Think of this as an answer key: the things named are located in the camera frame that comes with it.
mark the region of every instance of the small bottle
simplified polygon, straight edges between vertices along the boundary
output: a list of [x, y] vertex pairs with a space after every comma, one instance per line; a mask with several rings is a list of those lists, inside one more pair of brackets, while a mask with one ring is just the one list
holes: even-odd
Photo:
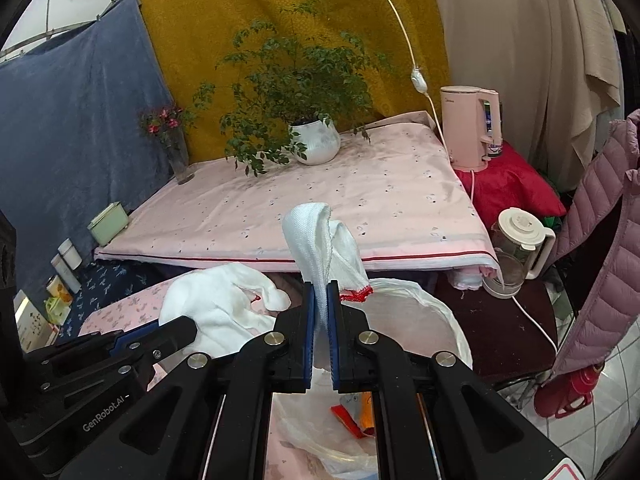
[[51, 265], [53, 265], [54, 269], [56, 269], [56, 272], [64, 280], [66, 286], [68, 286], [72, 293], [75, 294], [76, 292], [78, 292], [78, 290], [80, 290], [80, 282], [71, 272], [71, 269], [69, 269], [65, 261], [62, 259], [62, 256], [56, 254], [51, 261]]
[[67, 306], [74, 300], [69, 291], [66, 290], [66, 286], [62, 283], [60, 276], [57, 274], [47, 282], [47, 290], [52, 297], [60, 298]]
[[60, 244], [58, 252], [65, 259], [66, 264], [71, 270], [76, 270], [80, 267], [80, 264], [82, 264], [82, 258], [69, 238]]

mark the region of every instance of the blue patterned cloth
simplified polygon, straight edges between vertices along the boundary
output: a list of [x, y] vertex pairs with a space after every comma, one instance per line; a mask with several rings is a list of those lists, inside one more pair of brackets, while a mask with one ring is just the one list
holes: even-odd
[[160, 283], [164, 276], [152, 264], [105, 260], [89, 264], [79, 279], [82, 288], [74, 297], [56, 343], [77, 337], [92, 312]]

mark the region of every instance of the white cable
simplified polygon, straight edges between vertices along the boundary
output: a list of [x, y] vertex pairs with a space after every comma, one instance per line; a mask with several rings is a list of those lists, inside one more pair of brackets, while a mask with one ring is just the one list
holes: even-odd
[[389, 2], [389, 5], [393, 9], [394, 14], [396, 15], [396, 18], [398, 19], [398, 23], [400, 23], [400, 28], [402, 28], [402, 33], [404, 34], [404, 39], [406, 40], [406, 44], [409, 47], [409, 54], [411, 54], [411, 62], [414, 64], [414, 68], [418, 68], [418, 66], [415, 63], [414, 50], [411, 47], [411, 41], [409, 41], [409, 35], [406, 33], [406, 29], [404, 28], [404, 25], [402, 24], [402, 20], [400, 19], [400, 14], [398, 14], [398, 11], [396, 10], [396, 6], [394, 5], [394, 3], [391, 0], [387, 0], [387, 1]]
[[433, 111], [433, 118], [435, 119], [436, 125], [438, 127], [438, 133], [440, 134], [440, 140], [442, 141], [442, 145], [444, 146], [444, 150], [447, 153], [447, 159], [450, 160], [449, 150], [447, 149], [447, 143], [444, 140], [444, 134], [442, 133], [442, 127], [440, 126], [440, 121], [438, 120], [438, 115], [436, 113], [436, 107], [434, 106], [433, 100], [431, 99], [431, 96], [429, 95], [427, 83], [426, 83], [424, 77], [422, 76], [422, 73], [420, 72], [420, 69], [418, 68], [417, 63], [415, 62], [414, 49], [411, 46], [411, 41], [409, 40], [409, 35], [406, 33], [406, 29], [404, 28], [404, 23], [402, 23], [402, 19], [400, 18], [400, 14], [398, 13], [398, 10], [396, 9], [396, 6], [394, 5], [394, 3], [391, 0], [387, 0], [387, 1], [389, 2], [389, 5], [391, 6], [391, 9], [393, 10], [394, 14], [396, 15], [396, 19], [398, 20], [400, 28], [402, 29], [402, 33], [404, 34], [404, 40], [406, 41], [406, 46], [409, 47], [409, 54], [411, 55], [411, 63], [414, 66], [414, 68], [412, 70], [412, 77], [411, 77], [412, 83], [413, 83], [415, 89], [418, 92], [420, 92], [421, 94], [426, 95], [427, 99], [431, 103], [431, 110]]
[[447, 148], [447, 143], [444, 140], [444, 134], [442, 133], [442, 128], [440, 126], [440, 121], [438, 120], [438, 114], [436, 113], [436, 107], [433, 104], [433, 100], [431, 99], [431, 96], [429, 94], [427, 94], [426, 92], [424, 94], [427, 96], [427, 99], [431, 103], [431, 110], [433, 111], [433, 118], [435, 119], [436, 126], [438, 127], [438, 133], [440, 134], [440, 140], [442, 141], [442, 145], [444, 146], [444, 151], [447, 152], [447, 160], [450, 161], [449, 149]]
[[538, 330], [540, 330], [540, 332], [542, 332], [542, 335], [546, 338], [547, 341], [549, 341], [551, 343], [551, 346], [554, 348], [554, 352], [556, 353], [556, 355], [558, 355], [558, 347], [556, 346], [556, 343], [554, 343], [554, 340], [551, 339], [549, 337], [549, 334], [545, 332], [545, 330], [538, 324], [538, 322], [533, 319], [526, 310], [523, 309], [522, 305], [520, 303], [518, 303], [518, 300], [516, 300], [515, 296], [512, 296], [511, 299], [515, 302], [515, 304], [518, 306], [518, 308], [522, 311], [522, 313], [527, 316], [527, 318], [529, 319], [530, 322], [532, 322]]
[[476, 172], [471, 170], [471, 205], [474, 204], [474, 191], [476, 190]]

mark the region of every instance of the white tiled floor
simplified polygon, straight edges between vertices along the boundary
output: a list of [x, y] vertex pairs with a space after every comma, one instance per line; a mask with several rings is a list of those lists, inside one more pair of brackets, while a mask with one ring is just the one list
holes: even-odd
[[524, 415], [593, 479], [602, 463], [622, 447], [640, 417], [640, 324], [634, 322], [607, 358], [591, 406], [565, 418], [544, 419], [533, 409]]
[[584, 477], [593, 477], [593, 449], [596, 446], [596, 431], [591, 428], [586, 433], [567, 442], [560, 449], [582, 470]]

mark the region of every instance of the pink tablecloth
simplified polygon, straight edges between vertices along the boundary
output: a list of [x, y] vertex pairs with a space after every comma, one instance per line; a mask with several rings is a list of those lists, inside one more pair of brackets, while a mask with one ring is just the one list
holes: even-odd
[[325, 202], [353, 233], [367, 270], [496, 269], [494, 249], [426, 112], [370, 126], [371, 142], [342, 136], [327, 164], [292, 163], [258, 178], [224, 159], [197, 165], [193, 180], [164, 186], [130, 215], [97, 258], [189, 267], [242, 262], [295, 272], [280, 227], [303, 202]]
[[[80, 335], [89, 332], [110, 332], [112, 330], [132, 330], [153, 321], [160, 315], [162, 300], [169, 285], [175, 280], [167, 280], [133, 294], [92, 313], [82, 325]], [[153, 387], [166, 374], [155, 365], [156, 376], [150, 384]], [[277, 422], [271, 418], [267, 446], [267, 467], [265, 480], [331, 480], [320, 461], [313, 455], [293, 447], [279, 434]]]

